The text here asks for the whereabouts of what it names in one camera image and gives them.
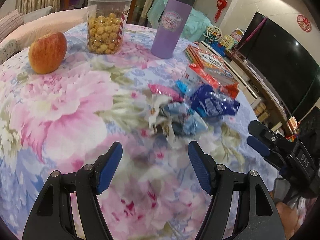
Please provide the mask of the person's right hand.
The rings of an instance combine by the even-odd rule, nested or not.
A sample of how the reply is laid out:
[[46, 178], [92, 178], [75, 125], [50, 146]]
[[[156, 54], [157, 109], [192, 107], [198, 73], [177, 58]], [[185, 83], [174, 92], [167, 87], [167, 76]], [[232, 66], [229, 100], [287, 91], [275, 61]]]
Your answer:
[[302, 198], [299, 200], [298, 206], [293, 208], [283, 202], [276, 204], [286, 239], [290, 239], [301, 227], [306, 216], [306, 202], [307, 200]]

